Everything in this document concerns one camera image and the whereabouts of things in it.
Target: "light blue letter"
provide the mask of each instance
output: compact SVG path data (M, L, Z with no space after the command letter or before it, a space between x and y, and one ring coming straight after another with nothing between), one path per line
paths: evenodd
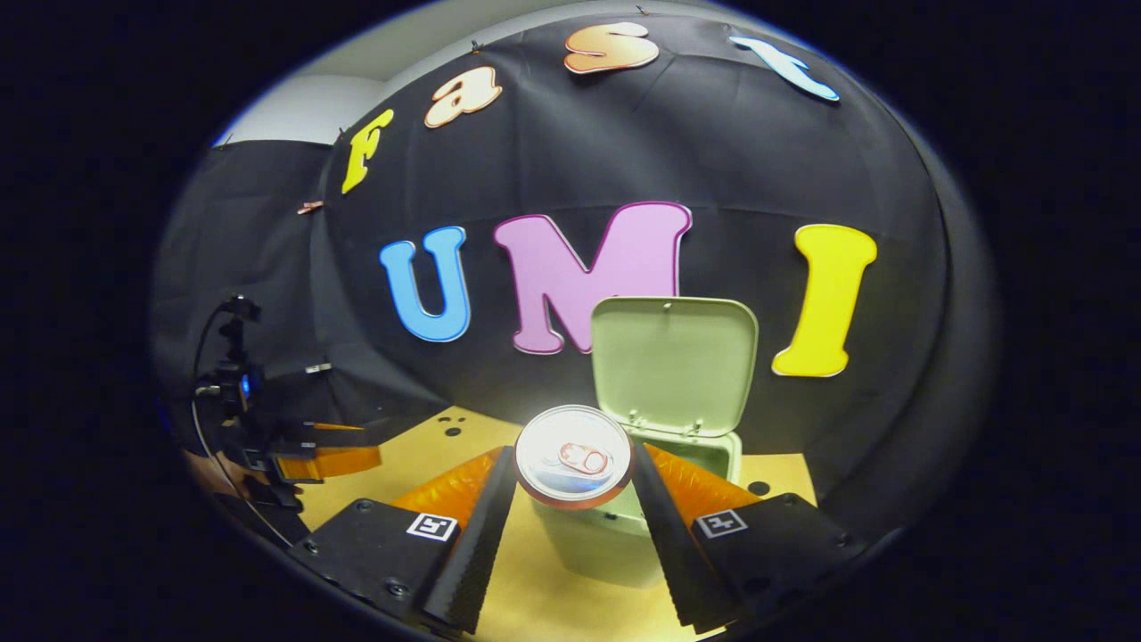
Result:
M438 315L428 314L420 303L416 276L412 273L416 245L411 241L397 241L380 250L380 263L388 270L388 285L393 289L400 324L426 342L452 342L468 331L471 307L460 265L460 245L464 238L463 227L440 227L424 234L424 249L436 258L439 286L444 292L444 311Z
M788 54L777 50L776 47L769 44L768 42L762 42L755 38L737 36L730 36L729 40L741 44L742 47L752 49L754 54L764 60L764 64L769 65L772 67L772 71L780 74L780 78L792 82L804 91L815 94L825 100L840 100L840 96L833 91L831 87L812 80L808 76L808 74L801 71L801 68L808 68L808 65Z

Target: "pink letter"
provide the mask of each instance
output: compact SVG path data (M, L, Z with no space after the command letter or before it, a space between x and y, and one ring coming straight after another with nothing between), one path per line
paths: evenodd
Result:
M678 295L678 245L693 216L678 203L631 203L614 212L594 266L586 269L550 217L519 216L495 227L495 242L511 258L519 332L515 348L555 355L563 338L551 330L551 304L570 341L589 353L590 314L615 295Z

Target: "green plastic box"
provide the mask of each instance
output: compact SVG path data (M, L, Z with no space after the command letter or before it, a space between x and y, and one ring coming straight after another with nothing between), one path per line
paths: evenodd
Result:
M634 444L650 444L734 483L756 364L756 317L745 304L694 296L613 296L591 317L600 411ZM588 511L533 503L564 564L626 586L662 578L633 486Z

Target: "white wall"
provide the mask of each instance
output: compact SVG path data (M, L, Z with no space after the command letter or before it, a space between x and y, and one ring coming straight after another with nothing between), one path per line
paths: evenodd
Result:
M427 5L330 49L258 98L219 136L227 139L332 144L369 109L408 82L471 50L525 29L588 14L695 16L778 34L754 18L704 0L446 0Z

